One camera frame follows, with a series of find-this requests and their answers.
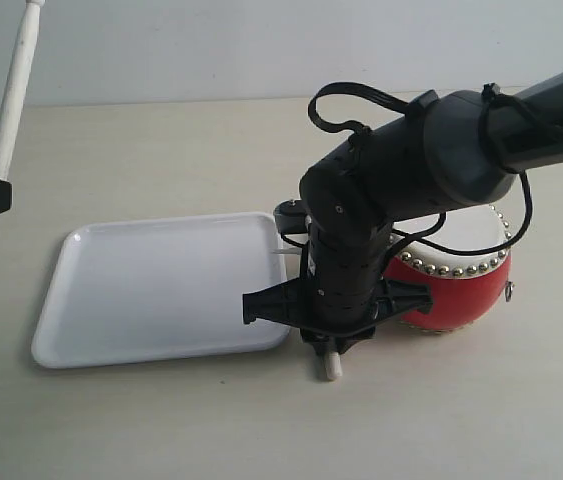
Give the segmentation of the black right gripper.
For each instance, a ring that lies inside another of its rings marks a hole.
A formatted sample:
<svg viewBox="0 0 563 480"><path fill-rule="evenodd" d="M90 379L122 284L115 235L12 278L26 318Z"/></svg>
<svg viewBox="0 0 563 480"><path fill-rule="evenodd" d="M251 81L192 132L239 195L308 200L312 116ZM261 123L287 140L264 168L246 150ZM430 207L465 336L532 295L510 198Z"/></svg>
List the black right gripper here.
<svg viewBox="0 0 563 480"><path fill-rule="evenodd" d="M295 279L242 296L243 322L257 320L296 328L315 354L343 354L373 337L376 327L411 311L427 314L430 288L386 279L391 226L360 246L310 226Z"/></svg>

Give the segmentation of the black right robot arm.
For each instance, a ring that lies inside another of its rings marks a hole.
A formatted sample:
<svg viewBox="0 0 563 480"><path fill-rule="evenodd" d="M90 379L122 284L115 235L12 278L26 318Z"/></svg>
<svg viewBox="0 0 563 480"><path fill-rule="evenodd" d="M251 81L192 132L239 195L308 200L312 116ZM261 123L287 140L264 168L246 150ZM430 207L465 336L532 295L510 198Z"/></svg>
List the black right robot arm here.
<svg viewBox="0 0 563 480"><path fill-rule="evenodd" d="M436 298L434 280L473 281L508 269L514 237L467 250L467 265L455 266L410 251L413 243L431 244L433 227L405 233L395 225L430 215L443 224L452 211L501 199L529 170L563 163L563 73L515 95L491 83L406 102L353 82L328 84L320 95L362 98L397 118L379 128L332 123L309 103L317 128L349 136L302 176L298 201L275 209L283 240L307 238L298 277L245 294L242 311L245 324L297 328L326 357L392 319L455 319L457 309Z"/></svg>

